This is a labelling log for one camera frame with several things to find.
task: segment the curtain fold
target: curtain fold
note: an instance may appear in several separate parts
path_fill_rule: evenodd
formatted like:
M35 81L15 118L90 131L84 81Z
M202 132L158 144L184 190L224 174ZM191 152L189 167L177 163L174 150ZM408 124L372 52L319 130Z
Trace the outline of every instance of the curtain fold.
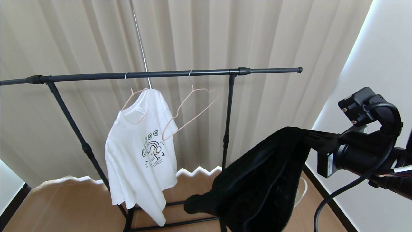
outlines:
M0 78L32 75L303 67L302 73L235 79L227 164L284 126L311 128L353 47L365 1L10 1L0 2ZM151 78L172 114L191 91L188 77ZM221 165L227 76L191 77L218 91L206 112L174 136L179 168ZM104 143L119 111L147 79L56 83L104 172ZM176 124L216 98L197 92ZM97 172L45 85L0 89L1 159L30 186Z

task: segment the robotic arm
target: robotic arm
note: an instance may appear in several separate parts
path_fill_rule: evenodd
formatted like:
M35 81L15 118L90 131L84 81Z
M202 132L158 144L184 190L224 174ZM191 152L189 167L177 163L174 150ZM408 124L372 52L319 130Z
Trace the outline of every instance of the robotic arm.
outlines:
M369 180L375 188L389 189L412 200L412 132L406 148L394 147L403 123L398 109L365 87L338 103L353 126L342 134L307 130L304 143L318 152L318 174L328 178L337 170L360 177L324 199L314 216L314 231L322 208L335 196ZM379 121L381 128L366 134L366 125Z

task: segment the wooden floor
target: wooden floor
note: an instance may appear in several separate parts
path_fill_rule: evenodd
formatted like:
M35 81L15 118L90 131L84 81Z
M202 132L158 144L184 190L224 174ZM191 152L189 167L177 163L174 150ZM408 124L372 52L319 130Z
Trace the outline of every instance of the wooden floor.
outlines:
M198 171L194 176L181 173L178 184L164 191L167 202L183 201L193 194L207 192L213 179L220 171L206 174ZM313 215L322 201L321 195L308 181L308 193L294 209L285 232L312 232ZM182 205L168 206L163 211L166 223L210 217L208 214L186 214ZM124 217L117 206L113 206L106 187L88 178L65 178L58 182L45 182L34 188L26 197L4 232L121 232ZM143 211L135 212L132 228L156 225ZM218 221L208 221L178 227L168 227L156 232L214 232L219 231ZM319 219L321 232L346 231L329 206L326 206Z

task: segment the hanger hook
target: hanger hook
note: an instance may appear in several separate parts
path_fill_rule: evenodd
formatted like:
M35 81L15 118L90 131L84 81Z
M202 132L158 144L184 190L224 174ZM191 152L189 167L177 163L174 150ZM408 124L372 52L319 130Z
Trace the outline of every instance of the hanger hook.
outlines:
M192 83L192 86L194 86L194 84L193 84L192 80L190 79L190 73L191 73L192 71L193 71L193 69L192 69L192 70L190 70L189 75L187 76L187 78L189 78L190 83Z
M128 74L128 72L126 72L125 74L124 74L124 81L126 81L126 76L127 76L127 74ZM130 87L130 90L131 90L131 94L133 95L133 88L132 88L132 86L126 81L126 84Z

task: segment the black garment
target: black garment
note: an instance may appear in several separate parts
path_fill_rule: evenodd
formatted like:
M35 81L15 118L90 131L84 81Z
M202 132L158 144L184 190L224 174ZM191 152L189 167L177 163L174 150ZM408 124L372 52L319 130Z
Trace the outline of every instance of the black garment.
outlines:
M232 232L282 231L310 150L305 133L286 127L267 137L220 173L211 191L189 197L185 211L219 216Z

